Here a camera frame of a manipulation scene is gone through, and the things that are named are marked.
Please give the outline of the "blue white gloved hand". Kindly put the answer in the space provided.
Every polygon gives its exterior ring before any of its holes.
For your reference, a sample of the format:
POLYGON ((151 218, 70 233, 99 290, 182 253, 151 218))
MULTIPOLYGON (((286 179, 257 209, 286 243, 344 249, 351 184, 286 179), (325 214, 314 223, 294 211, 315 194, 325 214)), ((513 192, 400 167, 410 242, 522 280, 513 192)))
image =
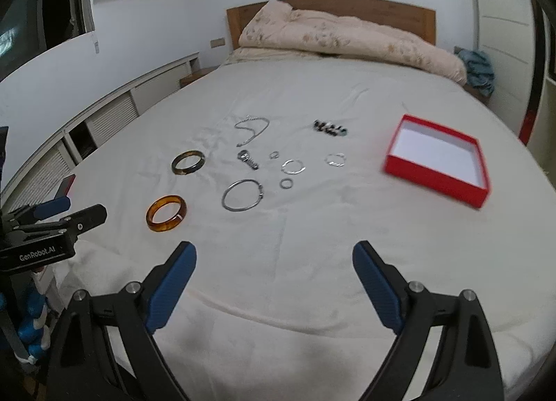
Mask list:
POLYGON ((23 319, 18 325, 18 338, 28 353, 28 360, 36 362, 50 347, 50 329, 47 319, 50 312, 46 293, 53 280, 49 267, 31 273, 31 281, 23 294, 23 319))

